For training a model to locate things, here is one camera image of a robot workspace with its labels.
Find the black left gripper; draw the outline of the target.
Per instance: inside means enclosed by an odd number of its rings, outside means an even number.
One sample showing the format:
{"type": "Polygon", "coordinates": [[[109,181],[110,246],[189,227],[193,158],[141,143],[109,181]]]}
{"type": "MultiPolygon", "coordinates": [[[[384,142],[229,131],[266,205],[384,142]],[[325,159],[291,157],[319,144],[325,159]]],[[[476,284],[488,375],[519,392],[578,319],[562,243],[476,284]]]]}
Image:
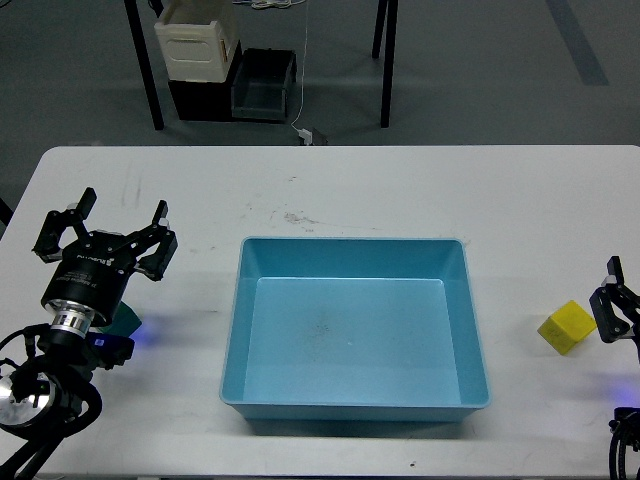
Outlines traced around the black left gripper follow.
{"type": "Polygon", "coordinates": [[[53,312],[64,303],[78,304],[94,312],[95,324],[110,324],[133,270],[160,281],[178,241],[165,200],[159,201],[151,224],[130,235],[130,244],[122,234],[86,230],[84,221],[95,202],[95,190],[87,187],[76,204],[62,212],[49,211],[32,251],[44,263],[58,263],[41,299],[45,309],[53,312]],[[68,228],[77,240],[61,248],[68,228]]]}

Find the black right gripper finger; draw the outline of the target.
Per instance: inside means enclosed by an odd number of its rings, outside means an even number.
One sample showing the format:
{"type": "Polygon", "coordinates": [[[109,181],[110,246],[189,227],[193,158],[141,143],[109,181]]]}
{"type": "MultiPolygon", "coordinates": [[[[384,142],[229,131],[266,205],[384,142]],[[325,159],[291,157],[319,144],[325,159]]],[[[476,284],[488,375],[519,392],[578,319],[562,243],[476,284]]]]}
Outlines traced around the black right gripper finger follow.
{"type": "Polygon", "coordinates": [[[625,284],[619,256],[607,262],[607,276],[589,298],[601,340],[639,343],[639,295],[625,284]]]}

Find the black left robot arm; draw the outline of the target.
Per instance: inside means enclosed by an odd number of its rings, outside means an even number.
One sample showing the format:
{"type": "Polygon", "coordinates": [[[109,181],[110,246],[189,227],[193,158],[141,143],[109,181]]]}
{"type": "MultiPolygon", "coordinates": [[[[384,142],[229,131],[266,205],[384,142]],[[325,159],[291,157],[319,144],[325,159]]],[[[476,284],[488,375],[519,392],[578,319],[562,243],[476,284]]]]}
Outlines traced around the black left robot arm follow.
{"type": "Polygon", "coordinates": [[[131,358],[141,324],[122,300],[129,279],[139,272],[161,280],[178,246],[166,201],[148,226],[123,235],[86,229],[96,199],[86,188],[77,203],[47,214],[33,251],[57,266],[41,299],[53,319],[1,342],[22,338],[26,354],[22,364],[1,361],[10,369],[1,376],[1,428],[25,442],[2,464],[4,479],[34,478],[64,439],[98,419],[93,373],[131,358]]]}

